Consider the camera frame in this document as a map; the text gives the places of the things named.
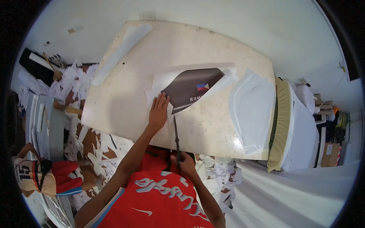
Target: person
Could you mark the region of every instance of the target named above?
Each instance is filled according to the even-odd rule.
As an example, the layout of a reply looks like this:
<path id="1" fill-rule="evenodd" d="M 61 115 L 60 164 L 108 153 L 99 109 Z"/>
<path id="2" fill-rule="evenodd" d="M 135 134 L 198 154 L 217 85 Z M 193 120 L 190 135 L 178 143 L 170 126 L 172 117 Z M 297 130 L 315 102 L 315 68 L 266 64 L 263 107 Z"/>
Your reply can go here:
<path id="1" fill-rule="evenodd" d="M 173 152 L 168 165 L 168 153 L 150 151 L 150 140 L 167 120 L 170 98 L 165 96 L 154 99 L 146 129 L 102 191 L 77 212 L 75 227 L 225 227 L 224 215 L 198 176 L 193 158 L 182 152 L 180 171 Z"/>
<path id="2" fill-rule="evenodd" d="M 36 156 L 37 161 L 24 159 L 29 151 Z M 14 161 L 14 172 L 20 190 L 25 197 L 29 197 L 34 191 L 50 196 L 69 196 L 94 186 L 101 188 L 101 177 L 98 177 L 96 181 L 83 182 L 81 177 L 72 179 L 68 176 L 79 166 L 90 164 L 91 162 L 87 160 L 52 163 L 50 160 L 41 158 L 33 145 L 28 143 Z"/>

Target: plastic bag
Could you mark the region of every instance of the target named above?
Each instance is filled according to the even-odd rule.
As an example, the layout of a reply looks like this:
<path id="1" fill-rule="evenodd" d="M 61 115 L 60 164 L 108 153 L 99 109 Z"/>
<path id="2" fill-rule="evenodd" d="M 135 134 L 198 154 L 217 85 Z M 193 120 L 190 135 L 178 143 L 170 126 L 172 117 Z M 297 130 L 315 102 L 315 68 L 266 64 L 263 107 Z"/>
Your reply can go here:
<path id="1" fill-rule="evenodd" d="M 246 154 L 264 147 L 275 100 L 275 85 L 249 68 L 232 89 L 229 114 Z"/>
<path id="2" fill-rule="evenodd" d="M 314 95 L 307 85 L 298 85 L 295 94 L 304 106 L 309 110 L 311 115 L 314 114 L 315 100 Z"/>

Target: red jersey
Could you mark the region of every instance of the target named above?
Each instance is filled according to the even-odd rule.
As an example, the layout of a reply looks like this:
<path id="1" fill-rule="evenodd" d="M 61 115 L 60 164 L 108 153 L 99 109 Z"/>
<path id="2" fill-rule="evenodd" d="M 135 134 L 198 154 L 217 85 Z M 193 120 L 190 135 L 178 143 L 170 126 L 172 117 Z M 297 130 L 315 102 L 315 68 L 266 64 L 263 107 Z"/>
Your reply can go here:
<path id="1" fill-rule="evenodd" d="M 166 171 L 134 173 L 86 227 L 213 227 L 190 180 Z"/>

